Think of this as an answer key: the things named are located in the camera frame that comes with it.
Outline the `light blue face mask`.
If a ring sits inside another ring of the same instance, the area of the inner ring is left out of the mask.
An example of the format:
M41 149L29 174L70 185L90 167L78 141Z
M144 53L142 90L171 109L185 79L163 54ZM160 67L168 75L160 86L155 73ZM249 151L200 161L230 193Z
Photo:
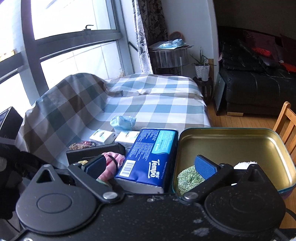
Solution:
M136 120L132 116L117 115L111 119L110 125L116 132L132 131L135 127Z

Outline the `black rectangular box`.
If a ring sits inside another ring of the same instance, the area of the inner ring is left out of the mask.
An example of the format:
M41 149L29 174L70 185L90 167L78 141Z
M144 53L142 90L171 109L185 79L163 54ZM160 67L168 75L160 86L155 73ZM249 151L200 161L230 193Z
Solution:
M125 147L120 143L112 143L86 149L66 151L66 156L69 164L73 164L82 160L88 161L106 152L119 153L125 156L126 150Z

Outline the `green fuzzy round pad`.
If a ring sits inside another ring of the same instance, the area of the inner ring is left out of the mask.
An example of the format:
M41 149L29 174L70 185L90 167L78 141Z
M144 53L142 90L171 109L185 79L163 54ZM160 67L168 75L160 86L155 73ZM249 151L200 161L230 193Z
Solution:
M205 179L196 171L195 166L190 166L178 174L177 181L179 193L184 195L204 182Z

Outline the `pink cloth bundle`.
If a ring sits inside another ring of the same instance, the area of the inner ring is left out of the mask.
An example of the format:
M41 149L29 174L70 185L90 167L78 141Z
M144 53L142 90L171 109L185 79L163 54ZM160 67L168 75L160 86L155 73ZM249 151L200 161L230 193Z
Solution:
M117 174L118 170L123 165L125 156L115 152L105 152L102 155L106 159L106 169L96 180L107 182Z

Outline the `floral beige sachet pouch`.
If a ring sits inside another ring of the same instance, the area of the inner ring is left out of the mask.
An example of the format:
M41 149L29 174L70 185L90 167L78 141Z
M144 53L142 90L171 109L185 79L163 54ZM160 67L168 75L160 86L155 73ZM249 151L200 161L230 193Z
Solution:
M69 150L81 150L91 147L96 147L96 144L92 141L82 141L79 143L73 143L69 146Z

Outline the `gold metal tin tray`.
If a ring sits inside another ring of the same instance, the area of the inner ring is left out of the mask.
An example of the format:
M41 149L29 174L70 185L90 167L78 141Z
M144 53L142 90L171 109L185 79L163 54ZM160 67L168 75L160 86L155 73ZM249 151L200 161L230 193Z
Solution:
M280 136L268 128L188 128L179 136L172 180L178 193L177 176L192 166L197 155L216 164L232 166L256 162L283 198L295 189L295 165Z

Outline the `white tissue pack left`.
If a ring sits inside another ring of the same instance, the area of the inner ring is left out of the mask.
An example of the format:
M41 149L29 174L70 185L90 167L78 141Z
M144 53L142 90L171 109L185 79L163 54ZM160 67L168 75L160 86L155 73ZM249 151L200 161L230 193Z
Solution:
M98 145L108 145L111 144L116 138L116 134L114 132L106 131L98 129L96 132L94 132L89 139L95 144Z

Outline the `white tissue pack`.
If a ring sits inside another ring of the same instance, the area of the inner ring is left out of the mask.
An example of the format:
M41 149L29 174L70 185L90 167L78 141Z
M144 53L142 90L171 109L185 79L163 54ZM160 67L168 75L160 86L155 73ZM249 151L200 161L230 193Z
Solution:
M108 145L111 144L116 138L116 134L114 132L106 131L98 129L96 132L94 132L89 139L95 144L98 145Z
M122 131L118 134L114 142L130 149L136 141L138 135L139 131Z

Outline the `white tissue pack right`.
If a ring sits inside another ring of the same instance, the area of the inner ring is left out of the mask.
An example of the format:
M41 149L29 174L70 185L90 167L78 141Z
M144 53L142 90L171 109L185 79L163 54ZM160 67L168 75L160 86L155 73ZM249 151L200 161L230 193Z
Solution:
M136 141L138 135L139 131L122 131L118 134L114 142L130 149Z

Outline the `blue Tempo tissue pack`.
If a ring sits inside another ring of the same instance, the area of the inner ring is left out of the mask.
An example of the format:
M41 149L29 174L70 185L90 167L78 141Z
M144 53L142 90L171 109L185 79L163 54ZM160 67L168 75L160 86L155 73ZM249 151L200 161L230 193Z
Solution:
M178 138L177 130L142 128L115 176L116 182L123 190L131 193L168 192Z

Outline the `checkered sofa cover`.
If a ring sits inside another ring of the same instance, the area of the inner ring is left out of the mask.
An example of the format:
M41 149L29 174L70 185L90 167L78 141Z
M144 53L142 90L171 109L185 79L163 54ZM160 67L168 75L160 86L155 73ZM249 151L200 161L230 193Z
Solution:
M135 130L210 126L203 96L189 77L133 74L103 80L78 73L36 100L25 113L16 146L64 168L69 146L89 140L98 129L111 131L115 116L134 117Z

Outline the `dark round plant stand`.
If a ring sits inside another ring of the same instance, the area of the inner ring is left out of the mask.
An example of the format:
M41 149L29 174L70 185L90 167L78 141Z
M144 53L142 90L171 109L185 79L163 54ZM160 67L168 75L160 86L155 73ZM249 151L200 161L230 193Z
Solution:
M207 81L203 81L202 78L194 77L193 80L199 87L205 104L209 104L213 98L214 92L214 83L212 78L209 77Z

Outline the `wooden chair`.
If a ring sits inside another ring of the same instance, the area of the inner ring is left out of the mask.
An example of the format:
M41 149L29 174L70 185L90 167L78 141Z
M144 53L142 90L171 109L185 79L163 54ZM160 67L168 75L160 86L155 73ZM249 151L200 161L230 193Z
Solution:
M293 152L295 152L295 135L292 136L292 134L295 133L295 113L291 109L291 104L288 101L284 102L273 127L273 131L278 135L282 133L281 140L285 144L295 165L295 155L294 157L292 156Z

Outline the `dark framed panel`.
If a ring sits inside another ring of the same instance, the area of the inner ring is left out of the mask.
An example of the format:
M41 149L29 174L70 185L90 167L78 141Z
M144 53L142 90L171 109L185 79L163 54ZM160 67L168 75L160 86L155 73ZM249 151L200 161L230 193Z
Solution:
M218 73L214 90L214 106L216 115L224 111L226 84L221 75Z

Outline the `black device at window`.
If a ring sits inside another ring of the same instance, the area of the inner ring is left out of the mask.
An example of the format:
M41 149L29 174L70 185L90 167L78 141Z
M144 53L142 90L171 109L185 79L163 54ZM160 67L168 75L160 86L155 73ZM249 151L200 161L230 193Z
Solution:
M11 106L1 113L0 134L2 138L15 139L23 118Z

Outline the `potted plant white pot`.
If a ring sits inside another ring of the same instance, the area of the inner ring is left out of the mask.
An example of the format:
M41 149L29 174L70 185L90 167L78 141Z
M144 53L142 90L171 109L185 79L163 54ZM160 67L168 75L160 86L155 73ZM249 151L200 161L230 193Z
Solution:
M197 78L201 79L203 82L208 81L210 77L210 68L216 65L210 62L210 59L203 54L202 47L200 47L199 50L199 58L195 58L193 54L191 54L190 56L195 61L194 66Z

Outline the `black leather sofa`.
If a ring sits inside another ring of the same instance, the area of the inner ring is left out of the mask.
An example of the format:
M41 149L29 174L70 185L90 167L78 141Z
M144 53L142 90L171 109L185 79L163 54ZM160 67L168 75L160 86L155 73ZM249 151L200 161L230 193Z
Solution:
M295 110L295 39L222 27L218 41L227 114L278 115L285 101ZM255 47L272 55L261 56Z

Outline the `round side table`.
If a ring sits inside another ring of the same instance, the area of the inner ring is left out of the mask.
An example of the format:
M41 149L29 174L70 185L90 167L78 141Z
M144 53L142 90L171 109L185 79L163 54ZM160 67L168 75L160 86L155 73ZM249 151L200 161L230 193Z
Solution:
M175 49L161 49L158 42L149 46L149 56L151 59L154 74L158 75L183 75L183 67L190 63L190 45L184 45Z

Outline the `red cushion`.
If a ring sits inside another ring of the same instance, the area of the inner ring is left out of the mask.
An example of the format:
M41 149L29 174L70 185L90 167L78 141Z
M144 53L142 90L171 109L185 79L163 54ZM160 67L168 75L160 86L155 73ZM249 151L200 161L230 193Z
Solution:
M255 53L257 53L261 56L265 56L265 57L270 57L272 55L272 53L270 51L263 49L263 48L259 48L259 47L252 48L252 51L254 51Z

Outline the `blue plastic bag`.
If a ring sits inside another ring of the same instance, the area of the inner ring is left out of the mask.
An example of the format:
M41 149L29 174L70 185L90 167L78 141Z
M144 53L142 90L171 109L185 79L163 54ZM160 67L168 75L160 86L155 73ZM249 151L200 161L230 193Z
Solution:
M185 42L182 39L175 39L175 40L170 40L170 41L164 42L163 44L160 44L158 48L172 50L172 49L177 49L179 47L182 47L184 45L185 45Z

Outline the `patterned curtain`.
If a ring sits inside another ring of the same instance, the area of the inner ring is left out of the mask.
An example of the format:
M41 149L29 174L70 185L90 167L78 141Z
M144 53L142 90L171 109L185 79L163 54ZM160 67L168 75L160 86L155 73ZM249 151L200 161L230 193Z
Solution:
M160 0L132 1L140 68L152 74L149 46L168 39L167 25Z

